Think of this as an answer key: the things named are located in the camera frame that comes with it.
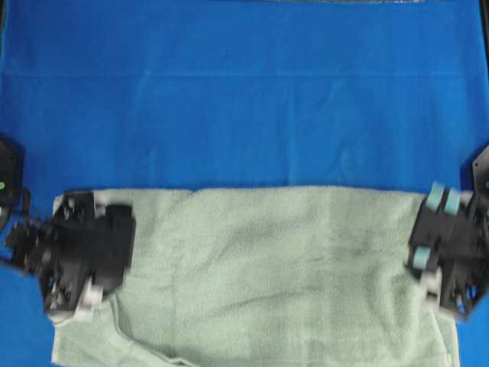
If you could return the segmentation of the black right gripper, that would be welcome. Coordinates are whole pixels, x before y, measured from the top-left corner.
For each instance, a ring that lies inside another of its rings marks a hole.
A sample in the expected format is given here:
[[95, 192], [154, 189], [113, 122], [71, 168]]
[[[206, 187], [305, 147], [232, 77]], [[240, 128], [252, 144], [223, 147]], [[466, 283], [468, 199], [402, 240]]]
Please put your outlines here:
[[428, 301], [468, 318], [488, 292], [488, 198], [434, 183], [416, 215], [406, 269]]

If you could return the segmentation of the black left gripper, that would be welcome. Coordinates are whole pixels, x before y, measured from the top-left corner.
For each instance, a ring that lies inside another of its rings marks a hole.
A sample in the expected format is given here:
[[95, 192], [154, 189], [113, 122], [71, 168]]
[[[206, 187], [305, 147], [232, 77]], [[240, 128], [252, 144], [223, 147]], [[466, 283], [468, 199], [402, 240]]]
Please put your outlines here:
[[136, 219], [128, 204], [109, 204], [104, 217], [122, 244], [94, 244], [87, 250], [75, 249], [70, 236], [92, 229], [95, 198], [92, 191], [68, 192], [55, 200], [53, 216], [45, 220], [30, 214], [31, 195], [3, 205], [3, 223], [15, 216], [5, 246], [11, 257], [3, 265], [22, 275], [36, 278], [43, 309], [52, 320], [91, 320], [102, 303], [123, 283], [131, 268]]

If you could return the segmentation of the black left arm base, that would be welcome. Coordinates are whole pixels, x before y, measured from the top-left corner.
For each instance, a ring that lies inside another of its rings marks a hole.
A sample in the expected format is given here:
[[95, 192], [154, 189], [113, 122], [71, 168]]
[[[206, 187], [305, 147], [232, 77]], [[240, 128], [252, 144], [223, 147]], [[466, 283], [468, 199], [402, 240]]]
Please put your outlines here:
[[24, 170], [24, 149], [1, 135], [1, 230], [10, 215], [20, 206]]

